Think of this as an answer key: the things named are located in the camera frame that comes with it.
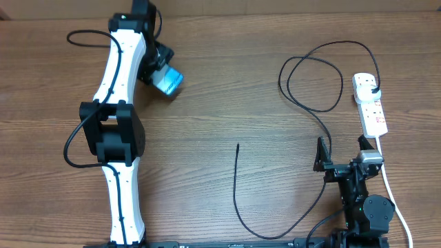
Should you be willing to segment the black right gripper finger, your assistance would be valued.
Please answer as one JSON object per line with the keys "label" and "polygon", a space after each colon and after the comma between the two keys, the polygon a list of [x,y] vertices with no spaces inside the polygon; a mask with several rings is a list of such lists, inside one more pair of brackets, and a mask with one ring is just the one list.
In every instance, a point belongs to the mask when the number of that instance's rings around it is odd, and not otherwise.
{"label": "black right gripper finger", "polygon": [[331,155],[327,146],[325,145],[324,138],[320,136],[317,141],[316,158],[314,161],[313,170],[315,172],[325,172],[333,165]]}
{"label": "black right gripper finger", "polygon": [[358,138],[358,144],[360,147],[360,151],[374,149],[374,147],[371,145],[371,143],[367,140],[367,138],[363,134]]}

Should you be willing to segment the blue screen smartphone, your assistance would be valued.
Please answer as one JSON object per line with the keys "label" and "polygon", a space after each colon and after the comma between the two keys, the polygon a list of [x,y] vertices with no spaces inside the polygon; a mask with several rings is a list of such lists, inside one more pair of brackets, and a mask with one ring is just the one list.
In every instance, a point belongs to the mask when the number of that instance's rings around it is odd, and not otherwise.
{"label": "blue screen smartphone", "polygon": [[184,76],[165,64],[151,75],[152,84],[167,96],[172,96],[184,80]]}

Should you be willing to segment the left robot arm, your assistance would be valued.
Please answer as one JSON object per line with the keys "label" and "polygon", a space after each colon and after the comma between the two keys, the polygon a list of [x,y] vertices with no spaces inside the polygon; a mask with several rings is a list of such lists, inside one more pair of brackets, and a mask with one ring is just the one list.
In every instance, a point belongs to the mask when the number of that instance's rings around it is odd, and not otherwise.
{"label": "left robot arm", "polygon": [[94,98],[79,107],[93,164],[105,174],[112,230],[106,247],[146,247],[139,203],[138,168],[145,151],[145,130],[134,107],[138,81],[173,96],[184,76],[169,65],[174,51],[158,42],[161,13],[150,1],[133,1],[130,13],[116,13],[108,23],[110,50]]}

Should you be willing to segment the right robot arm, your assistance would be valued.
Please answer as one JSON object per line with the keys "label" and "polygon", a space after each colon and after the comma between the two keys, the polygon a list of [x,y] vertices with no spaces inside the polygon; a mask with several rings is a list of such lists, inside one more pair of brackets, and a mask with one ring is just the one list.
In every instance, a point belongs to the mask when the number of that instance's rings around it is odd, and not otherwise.
{"label": "right robot arm", "polygon": [[[338,183],[342,209],[310,231],[305,241],[307,247],[389,246],[384,235],[389,232],[396,206],[384,196],[371,195],[366,185],[367,180],[379,174],[384,158],[364,136],[360,136],[358,142],[360,151],[357,157],[347,164],[337,165],[331,160],[324,138],[318,138],[313,170],[325,174],[325,183]],[[335,229],[326,238],[311,238],[319,226],[341,213],[345,216],[344,229]]]}

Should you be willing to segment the white charger plug adapter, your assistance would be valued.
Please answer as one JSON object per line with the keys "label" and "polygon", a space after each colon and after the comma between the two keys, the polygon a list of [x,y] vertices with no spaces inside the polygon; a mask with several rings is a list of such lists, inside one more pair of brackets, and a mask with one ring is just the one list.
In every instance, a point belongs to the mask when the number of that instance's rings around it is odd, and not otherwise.
{"label": "white charger plug adapter", "polygon": [[377,101],[381,96],[381,90],[374,85],[356,85],[354,89],[354,98],[357,104]]}

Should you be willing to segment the white power strip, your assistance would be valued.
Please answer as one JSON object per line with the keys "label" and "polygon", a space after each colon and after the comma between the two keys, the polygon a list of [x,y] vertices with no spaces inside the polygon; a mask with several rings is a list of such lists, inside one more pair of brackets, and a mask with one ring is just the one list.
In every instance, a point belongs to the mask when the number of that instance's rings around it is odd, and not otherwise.
{"label": "white power strip", "polygon": [[[356,85],[377,86],[374,75],[368,73],[357,73],[352,77],[353,95]],[[388,132],[387,124],[379,100],[364,104],[357,104],[363,134],[366,138],[380,137]]]}

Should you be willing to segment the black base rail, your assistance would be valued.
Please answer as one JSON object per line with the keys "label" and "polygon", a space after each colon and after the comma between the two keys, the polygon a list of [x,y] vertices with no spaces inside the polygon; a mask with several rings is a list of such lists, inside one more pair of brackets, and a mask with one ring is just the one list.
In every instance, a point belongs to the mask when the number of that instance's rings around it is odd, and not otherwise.
{"label": "black base rail", "polygon": [[144,242],[142,245],[128,245],[127,247],[145,248],[328,248],[328,247],[350,247],[350,248],[389,248],[387,238],[380,240],[361,240],[355,237],[348,238],[344,245],[331,241],[329,238],[310,238],[306,245],[306,238],[295,238],[292,241],[260,241],[260,242],[196,242],[179,243],[173,242]]}

